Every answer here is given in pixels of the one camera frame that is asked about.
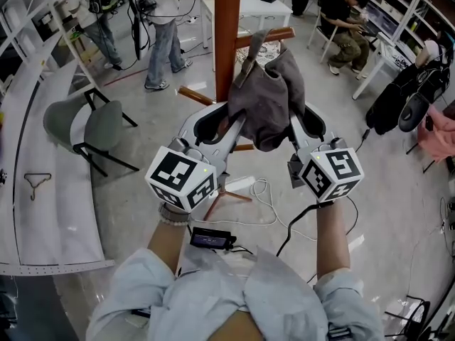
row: white cable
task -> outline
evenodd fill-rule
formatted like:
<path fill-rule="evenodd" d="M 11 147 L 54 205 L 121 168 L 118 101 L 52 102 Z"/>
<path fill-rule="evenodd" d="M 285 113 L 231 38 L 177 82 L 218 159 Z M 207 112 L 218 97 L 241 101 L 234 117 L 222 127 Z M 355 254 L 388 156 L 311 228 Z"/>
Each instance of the white cable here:
<path fill-rule="evenodd" d="M 243 178 L 246 178 L 246 177 L 242 177 L 242 178 L 238 178 L 238 179 L 236 179 L 236 180 L 232 180 L 232 181 L 230 181 L 230 182 L 227 182 L 226 185 L 227 185 L 228 183 L 235 182 L 235 181 L 237 181 L 237 180 L 242 180 Z M 264 189 L 263 189 L 261 192 L 259 192 L 259 193 L 256 192 L 256 188 L 255 188 L 256 184 L 258 184 L 258 183 L 264 183 L 264 184 L 265 184 Z M 267 190 L 267 187 L 269 187 L 270 203 L 267 203 L 267 202 L 263 201 L 263 200 L 260 198 L 260 195 L 262 195 L 263 193 L 265 193 L 265 191 Z M 282 226 L 288 228 L 288 226 L 287 226 L 284 222 L 282 222 L 282 220 L 279 218 L 278 213 L 277 213 L 277 210 L 276 210 L 275 207 L 274 207 L 274 204 L 273 204 L 273 196 L 272 196 L 272 185 L 269 184 L 269 182 L 267 181 L 267 179 L 265 179 L 265 178 L 259 178 L 258 180 L 256 180 L 256 181 L 250 186 L 250 195 L 251 195 L 251 196 L 255 196 L 256 199 L 257 199 L 259 202 L 264 203 L 265 205 L 269 206 L 269 207 L 272 209 L 272 211 L 274 212 L 274 214 L 275 214 L 275 220 L 273 220 L 272 222 L 270 222 L 270 223 L 268 223 L 268 224 L 246 224 L 246 223 L 244 223 L 244 222 L 228 221 L 228 220 L 220 220 L 220 221 L 202 221 L 202 220 L 195 220 L 195 219 L 193 219 L 193 221 L 194 221 L 194 222 L 201 222 L 201 223 L 203 223 L 203 224 L 220 224 L 220 223 L 226 223 L 226 224 L 242 224 L 242 225 L 244 225 L 244 226 L 270 226 L 270 225 L 273 225 L 275 222 L 278 221 Z M 303 236 L 303 237 L 305 237 L 305 238 L 308 239 L 308 240 L 311 240 L 311 241 L 313 241 L 313 242 L 316 241 L 316 239 L 314 239 L 314 238 L 312 238 L 312 237 L 310 237 L 310 236 L 306 236 L 305 234 L 302 234 L 301 232 L 299 232 L 299 231 L 297 231 L 297 230 L 295 230 L 295 229 L 292 229 L 292 231 L 295 232 L 295 233 L 297 233 L 297 234 L 299 234 L 299 235 L 301 235 L 301 236 Z"/>

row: wooden coat rack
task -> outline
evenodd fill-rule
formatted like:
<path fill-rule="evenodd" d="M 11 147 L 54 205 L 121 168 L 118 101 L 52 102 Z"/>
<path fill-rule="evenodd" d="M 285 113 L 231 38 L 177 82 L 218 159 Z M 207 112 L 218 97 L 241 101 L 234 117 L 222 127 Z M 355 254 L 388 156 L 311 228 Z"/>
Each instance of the wooden coat rack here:
<path fill-rule="evenodd" d="M 239 48 L 249 47 L 251 43 L 252 36 L 237 37 L 239 15 L 240 0 L 215 0 L 215 17 L 212 24 L 215 24 L 216 102 L 228 100 L 229 89 L 234 79 L 235 51 Z M 284 40 L 293 37 L 295 37 L 295 32 L 292 27 L 272 29 L 265 38 L 265 42 Z M 205 106 L 211 105 L 214 102 L 214 100 L 209 97 L 190 90 L 187 87 L 180 87 L 178 93 L 204 104 Z M 254 149 L 252 144 L 243 144 L 235 147 L 235 151 L 252 149 Z M 208 219 L 218 200 L 224 195 L 236 197 L 244 201 L 251 201 L 251 198 L 249 197 L 226 191 L 224 185 L 222 185 L 218 191 L 218 196 L 210 206 L 204 220 Z"/>

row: light blue shirt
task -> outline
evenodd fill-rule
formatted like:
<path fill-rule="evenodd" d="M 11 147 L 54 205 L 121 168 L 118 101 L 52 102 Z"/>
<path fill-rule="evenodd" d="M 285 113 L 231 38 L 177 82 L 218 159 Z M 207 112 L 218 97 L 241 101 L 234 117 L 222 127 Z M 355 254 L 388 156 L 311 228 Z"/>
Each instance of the light blue shirt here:
<path fill-rule="evenodd" d="M 247 309 L 266 340 L 384 340 L 379 315 L 348 269 L 306 284 L 276 256 L 258 249 L 242 281 L 219 255 L 189 245 L 176 278 L 159 257 L 140 249 L 115 272 L 95 309 L 87 341 L 203 341 L 237 310 Z M 150 319 L 132 315 L 149 310 Z"/>

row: hand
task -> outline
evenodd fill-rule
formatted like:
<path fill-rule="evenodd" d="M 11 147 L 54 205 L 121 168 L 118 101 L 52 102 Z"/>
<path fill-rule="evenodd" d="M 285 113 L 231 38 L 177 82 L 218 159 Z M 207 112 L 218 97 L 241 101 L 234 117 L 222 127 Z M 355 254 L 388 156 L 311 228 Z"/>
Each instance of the hand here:
<path fill-rule="evenodd" d="M 363 28 L 360 24 L 353 24 L 352 27 L 350 28 L 352 31 L 358 31 L 361 32 L 363 31 Z"/>

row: black shirt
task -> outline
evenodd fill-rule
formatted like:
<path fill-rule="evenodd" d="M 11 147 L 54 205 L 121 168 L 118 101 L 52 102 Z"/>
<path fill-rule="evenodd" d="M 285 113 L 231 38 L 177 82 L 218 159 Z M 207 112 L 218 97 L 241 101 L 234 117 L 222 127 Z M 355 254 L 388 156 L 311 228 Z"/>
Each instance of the black shirt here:
<path fill-rule="evenodd" d="M 324 0 L 321 12 L 329 19 L 340 19 L 346 21 L 350 16 L 350 6 L 345 0 Z M 326 19 L 321 17 L 321 27 L 323 33 L 330 37 L 335 29 L 333 24 L 330 24 Z M 338 27 L 337 34 L 348 31 L 347 28 Z"/>

